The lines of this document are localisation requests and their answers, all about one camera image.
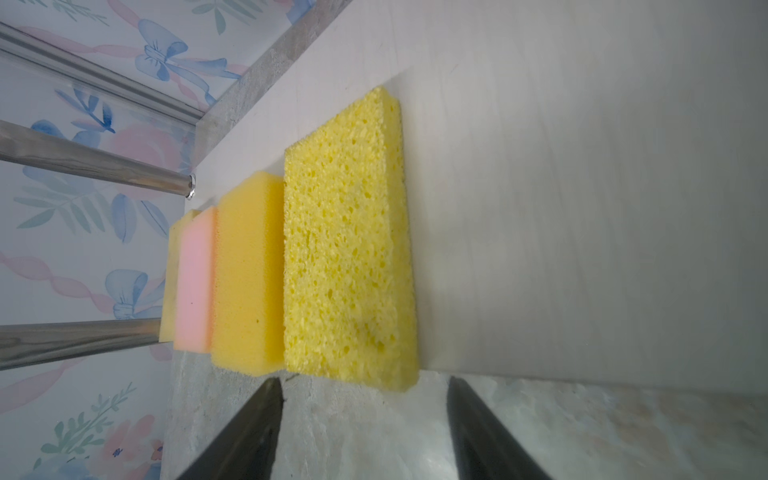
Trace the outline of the yellow sponge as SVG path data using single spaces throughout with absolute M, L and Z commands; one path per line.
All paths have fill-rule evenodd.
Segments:
M 284 368 L 283 218 L 283 179 L 266 172 L 218 204 L 211 358 L 220 368 Z
M 169 230 L 168 258 L 165 275 L 165 288 L 159 341 L 173 342 L 175 338 L 176 300 L 178 288 L 178 268 L 180 264 L 181 235 L 186 226 L 200 214 L 199 210 L 190 210 L 175 222 Z
M 286 367 L 409 389 L 420 365 L 399 102 L 375 88 L 284 159 Z

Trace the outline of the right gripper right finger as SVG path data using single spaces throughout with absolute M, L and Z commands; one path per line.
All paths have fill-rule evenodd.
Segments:
M 466 380 L 449 380 L 446 408 L 460 479 L 550 480 Z

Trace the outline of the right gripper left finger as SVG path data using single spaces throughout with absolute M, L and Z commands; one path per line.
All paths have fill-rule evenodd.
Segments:
M 284 406 L 281 381 L 268 378 L 180 475 L 193 479 L 269 479 Z

